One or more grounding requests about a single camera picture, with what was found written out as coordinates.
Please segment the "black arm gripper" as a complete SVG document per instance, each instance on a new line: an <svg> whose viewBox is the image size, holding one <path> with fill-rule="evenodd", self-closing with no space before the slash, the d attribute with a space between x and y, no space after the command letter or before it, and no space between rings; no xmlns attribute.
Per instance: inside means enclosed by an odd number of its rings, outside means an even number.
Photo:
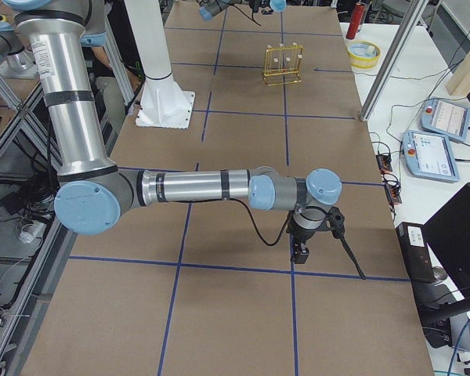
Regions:
<svg viewBox="0 0 470 376"><path fill-rule="evenodd" d="M317 232L327 232L328 226L321 221L312 229L306 229L298 224L294 217L289 219L286 232L291 236L291 261L293 263L305 263L309 257L309 249L306 247L307 240L311 239Z"/></svg>

